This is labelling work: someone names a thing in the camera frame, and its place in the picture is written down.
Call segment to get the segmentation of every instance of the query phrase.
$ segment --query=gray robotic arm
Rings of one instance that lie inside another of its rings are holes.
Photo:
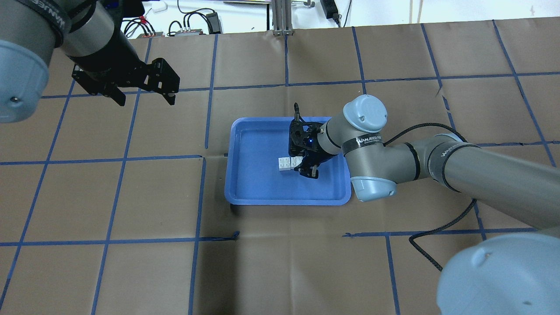
[[[383,143],[387,112],[371,95],[325,124],[302,122],[295,109],[289,153],[304,156],[295,168],[303,176],[316,178],[319,165],[341,152],[363,202],[431,177],[542,229],[497,236],[456,254],[438,285],[442,315],[560,314],[560,170],[481,149],[453,133],[389,146],[399,135]]]
[[[120,19],[96,0],[3,0],[0,26],[0,123],[33,114],[56,47],[74,61],[72,77],[92,95],[124,106],[118,87],[140,87],[175,103],[179,76],[163,58],[138,59]]]

